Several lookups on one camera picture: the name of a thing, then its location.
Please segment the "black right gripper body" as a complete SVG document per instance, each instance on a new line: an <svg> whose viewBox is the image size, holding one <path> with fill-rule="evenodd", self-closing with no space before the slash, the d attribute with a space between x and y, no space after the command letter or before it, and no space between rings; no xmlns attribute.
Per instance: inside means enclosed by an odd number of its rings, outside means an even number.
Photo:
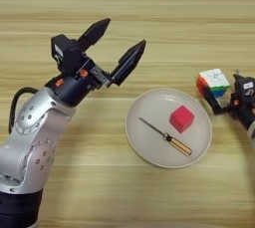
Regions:
<svg viewBox="0 0 255 228"><path fill-rule="evenodd" d="M252 109L242 104L235 94L231 95L228 112L233 118L238 119L246 129L255 121L255 114Z"/></svg>

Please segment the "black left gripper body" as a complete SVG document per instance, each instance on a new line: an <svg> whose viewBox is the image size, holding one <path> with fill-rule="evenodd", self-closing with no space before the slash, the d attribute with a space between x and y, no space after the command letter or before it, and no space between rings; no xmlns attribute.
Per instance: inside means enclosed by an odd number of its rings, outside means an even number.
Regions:
<svg viewBox="0 0 255 228"><path fill-rule="evenodd" d="M62 73L46 84L68 107L76 107L89 93L108 85L111 77L94 62L87 62L72 73Z"/></svg>

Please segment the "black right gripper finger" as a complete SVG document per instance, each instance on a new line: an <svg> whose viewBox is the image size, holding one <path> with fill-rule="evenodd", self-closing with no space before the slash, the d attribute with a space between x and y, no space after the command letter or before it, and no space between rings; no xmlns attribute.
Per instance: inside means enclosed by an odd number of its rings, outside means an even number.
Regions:
<svg viewBox="0 0 255 228"><path fill-rule="evenodd" d="M212 111L215 115L226 114L228 112L228 107L223 108L217 99L214 97L212 90L209 87L203 88L203 97L207 103L212 108Z"/></svg>

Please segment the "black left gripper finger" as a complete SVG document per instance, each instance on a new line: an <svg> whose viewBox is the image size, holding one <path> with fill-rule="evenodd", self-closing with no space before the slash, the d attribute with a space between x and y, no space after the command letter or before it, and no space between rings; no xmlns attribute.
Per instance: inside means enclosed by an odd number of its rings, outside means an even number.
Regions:
<svg viewBox="0 0 255 228"><path fill-rule="evenodd" d="M92 24L89 29L78 39L83 52L94 46L105 34L109 24L110 18L100 20Z"/></svg>
<svg viewBox="0 0 255 228"><path fill-rule="evenodd" d="M119 64L111 72L111 83L120 86L137 66L145 49L146 40L129 48L119 59Z"/></svg>

